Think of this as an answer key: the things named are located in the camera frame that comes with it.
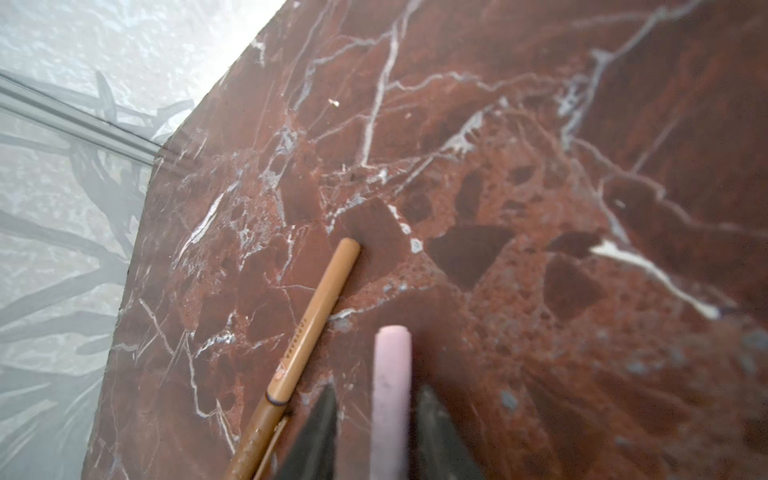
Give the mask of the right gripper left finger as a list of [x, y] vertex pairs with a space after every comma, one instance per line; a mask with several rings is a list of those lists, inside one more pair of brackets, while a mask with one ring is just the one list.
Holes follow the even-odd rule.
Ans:
[[332, 385], [319, 395], [275, 480], [331, 480], [334, 478], [337, 400]]

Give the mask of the pink pen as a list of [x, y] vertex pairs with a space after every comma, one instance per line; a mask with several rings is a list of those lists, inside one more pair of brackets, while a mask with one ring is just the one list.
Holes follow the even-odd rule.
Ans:
[[412, 339], [402, 325], [376, 333], [373, 357], [371, 479], [405, 479], [412, 379]]

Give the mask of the brown pen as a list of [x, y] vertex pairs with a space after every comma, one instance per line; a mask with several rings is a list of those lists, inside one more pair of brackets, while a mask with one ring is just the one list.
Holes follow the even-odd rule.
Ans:
[[266, 398], [270, 403], [280, 406], [289, 402], [360, 250], [360, 244], [351, 238], [343, 238], [337, 245], [267, 387]]

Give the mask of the dark brown pen cap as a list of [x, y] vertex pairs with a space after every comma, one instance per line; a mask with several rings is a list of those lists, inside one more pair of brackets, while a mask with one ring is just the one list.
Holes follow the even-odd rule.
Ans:
[[244, 432], [223, 479], [250, 480], [254, 478], [275, 429], [284, 417], [286, 403], [273, 403], [268, 395], [260, 400]]

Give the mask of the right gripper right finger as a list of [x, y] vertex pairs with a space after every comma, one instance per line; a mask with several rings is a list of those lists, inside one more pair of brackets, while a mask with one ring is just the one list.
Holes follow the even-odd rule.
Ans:
[[435, 390], [423, 385], [413, 410], [417, 479], [484, 479]]

